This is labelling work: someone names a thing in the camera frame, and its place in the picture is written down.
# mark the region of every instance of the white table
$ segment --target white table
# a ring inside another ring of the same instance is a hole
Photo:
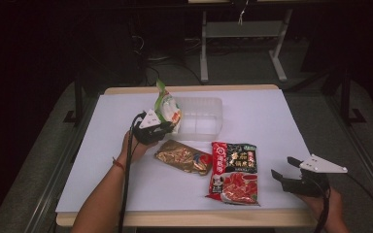
[[[288,104],[275,85],[170,86],[174,96],[219,97],[223,126],[218,141],[257,146],[260,206],[233,206],[206,198],[211,175],[200,177],[153,157],[159,145],[132,165],[124,226],[312,226],[306,206],[271,176],[274,169],[298,178],[287,156],[305,160],[307,147]],[[155,87],[112,88],[99,98],[59,200],[56,222],[71,226],[89,193],[117,156],[132,119],[153,108]],[[182,142],[211,151],[210,142]]]

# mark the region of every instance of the clear plastic container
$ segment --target clear plastic container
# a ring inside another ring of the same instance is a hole
[[[182,111],[176,141],[214,141],[222,129],[222,100],[215,97],[174,97]]]

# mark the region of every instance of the food packet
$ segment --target food packet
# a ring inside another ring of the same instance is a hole
[[[258,205],[256,146],[213,142],[213,173],[207,197],[229,204]]]
[[[181,121],[181,109],[178,107],[174,97],[165,89],[165,84],[161,80],[156,81],[159,89],[159,96],[155,102],[155,112],[160,120],[171,121],[175,127],[172,133],[178,133]]]
[[[205,176],[212,168],[212,155],[191,148],[174,140],[168,140],[155,153],[164,163],[189,173]]]

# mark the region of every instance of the human arm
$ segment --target human arm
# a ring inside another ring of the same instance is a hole
[[[129,133],[125,134],[117,162],[126,165]],[[131,150],[132,160],[140,159],[147,149],[156,144],[143,145],[134,137]],[[124,170],[112,165],[105,177],[85,200],[75,219],[71,232],[112,232],[117,225],[121,206]]]
[[[348,230],[343,218],[341,193],[339,193],[333,187],[331,187],[330,193],[328,219],[326,220],[324,229],[327,233],[349,233],[350,231]],[[313,212],[314,217],[319,219],[323,210],[322,198],[301,195],[297,196],[307,204],[307,206]]]

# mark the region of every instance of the human hand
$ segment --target human hand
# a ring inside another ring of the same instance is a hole
[[[157,144],[157,142],[149,144],[149,145],[144,145],[144,144],[138,142],[136,137],[133,136],[132,147],[131,147],[131,151],[133,151],[133,152],[132,152],[131,162],[134,162],[134,161],[137,161],[138,159],[140,159],[149,148],[154,147],[156,144]],[[120,154],[119,154],[119,157],[117,159],[117,161],[119,163],[123,164],[123,165],[126,164],[126,159],[127,159],[127,155],[128,155],[128,146],[129,146],[129,131],[127,131],[125,133],[125,136],[124,136],[123,141],[122,141],[122,149],[120,150]]]
[[[343,219],[343,205],[341,193],[339,193],[333,187],[331,187],[330,189],[331,195],[329,197],[328,219],[326,220],[324,229],[327,233],[348,233],[349,230]],[[307,204],[307,206],[313,212],[314,217],[318,220],[323,210],[322,198],[302,195],[296,196]]]

